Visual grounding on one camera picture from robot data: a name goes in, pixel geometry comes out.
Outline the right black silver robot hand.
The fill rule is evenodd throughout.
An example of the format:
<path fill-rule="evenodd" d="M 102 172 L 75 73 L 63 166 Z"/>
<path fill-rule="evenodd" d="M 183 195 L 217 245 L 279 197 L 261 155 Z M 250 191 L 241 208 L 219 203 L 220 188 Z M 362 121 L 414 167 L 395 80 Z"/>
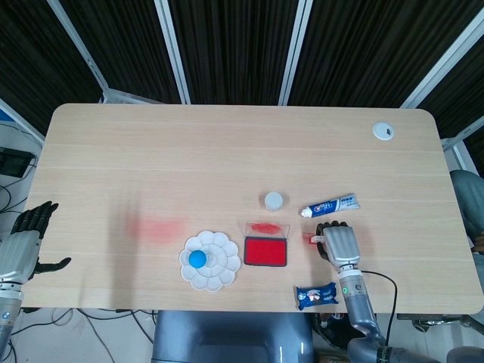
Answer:
<path fill-rule="evenodd" d="M 325 222 L 317 225 L 316 236 L 323 241 L 316 243 L 320 257 L 334 268 L 356 268 L 360 261 L 360 250 L 355 232 L 346 222 Z"/>

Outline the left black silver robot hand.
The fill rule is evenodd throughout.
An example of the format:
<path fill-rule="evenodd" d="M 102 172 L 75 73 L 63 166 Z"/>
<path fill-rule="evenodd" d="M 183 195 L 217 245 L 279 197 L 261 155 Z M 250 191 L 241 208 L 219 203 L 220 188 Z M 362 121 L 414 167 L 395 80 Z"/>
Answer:
<path fill-rule="evenodd" d="M 2 284 L 23 285 L 34 275 L 59 271 L 70 264 L 70 257 L 57 263 L 39 261 L 48 223 L 57 208 L 57 203 L 47 201 L 15 219 L 10 234 L 1 242 Z"/>

